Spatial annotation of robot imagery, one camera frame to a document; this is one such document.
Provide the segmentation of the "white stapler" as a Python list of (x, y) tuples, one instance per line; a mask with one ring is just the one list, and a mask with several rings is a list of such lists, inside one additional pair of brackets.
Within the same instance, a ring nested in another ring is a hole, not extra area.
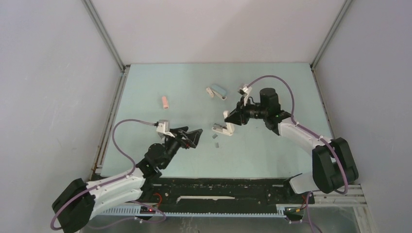
[(227, 136), (232, 136), (235, 131), (234, 124), (232, 123), (226, 123), (225, 125), (215, 123), (211, 129), (216, 133), (220, 133)]

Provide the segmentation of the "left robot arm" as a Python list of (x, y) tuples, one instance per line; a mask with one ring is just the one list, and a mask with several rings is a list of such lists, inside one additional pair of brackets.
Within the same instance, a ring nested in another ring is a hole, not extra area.
[(170, 129), (164, 141), (150, 145), (131, 169), (97, 181), (73, 180), (52, 203), (51, 229), (75, 233), (107, 209), (138, 199), (150, 201), (154, 195), (151, 181), (162, 175), (179, 149), (196, 148), (202, 133), (202, 129), (189, 131), (187, 126)]

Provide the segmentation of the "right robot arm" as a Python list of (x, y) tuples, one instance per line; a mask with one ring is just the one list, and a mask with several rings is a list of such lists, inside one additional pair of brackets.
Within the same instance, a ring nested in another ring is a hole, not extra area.
[(281, 109), (275, 89), (260, 90), (258, 103), (249, 96), (250, 91), (247, 86), (239, 89), (242, 97), (236, 108), (225, 117), (225, 122), (241, 126), (251, 118), (262, 119), (268, 130), (291, 140), (312, 159), (311, 172), (289, 178), (289, 186), (282, 190), (285, 201), (295, 203), (309, 191), (338, 192), (339, 188), (346, 188), (358, 179), (359, 172), (345, 139), (329, 139), (299, 124), (291, 113)]

